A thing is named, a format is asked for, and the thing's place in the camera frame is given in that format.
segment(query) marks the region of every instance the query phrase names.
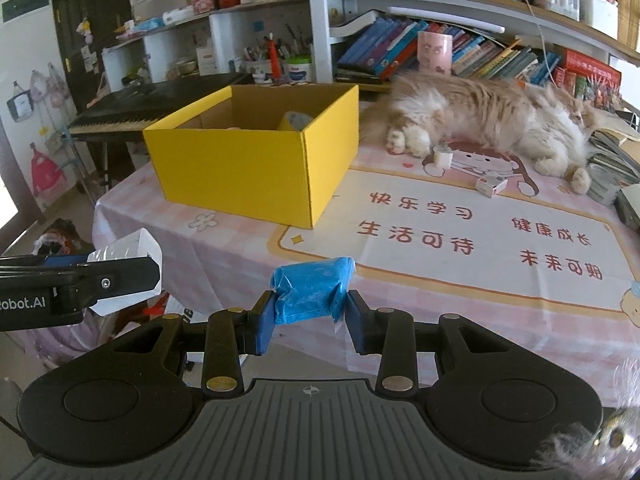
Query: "yellow cardboard box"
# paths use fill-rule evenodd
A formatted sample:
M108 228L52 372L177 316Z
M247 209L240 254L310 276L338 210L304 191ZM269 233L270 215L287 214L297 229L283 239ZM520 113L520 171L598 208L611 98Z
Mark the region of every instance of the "yellow cardboard box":
M288 111L315 119L276 130ZM358 87L229 86L144 134L167 200L309 229L358 150Z

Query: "pink cup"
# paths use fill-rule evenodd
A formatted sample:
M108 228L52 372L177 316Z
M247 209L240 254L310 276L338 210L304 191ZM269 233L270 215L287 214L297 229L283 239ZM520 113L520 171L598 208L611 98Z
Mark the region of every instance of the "pink cup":
M453 38L447 34L418 32L418 62L420 72L451 74Z

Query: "orange and white cat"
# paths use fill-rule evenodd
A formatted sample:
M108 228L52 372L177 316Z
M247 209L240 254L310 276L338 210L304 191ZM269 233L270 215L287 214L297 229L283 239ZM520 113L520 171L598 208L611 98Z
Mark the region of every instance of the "orange and white cat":
M360 139L421 158L443 139L468 140L527 156L538 173L566 176L572 189L584 194L591 184L587 140L606 126L631 129L553 84L541 88L412 72L396 78L390 94L364 110Z

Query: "doorway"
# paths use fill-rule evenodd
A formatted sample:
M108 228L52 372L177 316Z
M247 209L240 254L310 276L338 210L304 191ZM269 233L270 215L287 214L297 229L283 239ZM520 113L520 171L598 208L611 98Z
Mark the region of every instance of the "doorway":
M44 215L27 185L0 118L0 254Z

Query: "pink checkered tablecloth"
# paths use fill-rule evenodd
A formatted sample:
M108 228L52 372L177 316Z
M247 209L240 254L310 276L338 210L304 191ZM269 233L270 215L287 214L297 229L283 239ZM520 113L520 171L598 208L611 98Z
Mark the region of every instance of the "pink checkered tablecloth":
M362 147L308 232L168 202L147 164L98 202L94 244L145 227L162 248L164 288L203 314L250 308L275 267L351 255L359 263L351 288L370 306L398 307L425 322L457 312L574 372L612 405L615 367L640 358L640 328L623 312L636 306L629 289L640 278L640 238L612 208L572 194L527 162L451 147L454 167L444 174L409 155ZM486 171L508 179L501 196L472 189ZM460 240L473 246L465 251ZM379 358L355 354L345 327L329 318L276 327L274 341L377 371ZM421 383L436 379L431 355L420 355L418 366Z

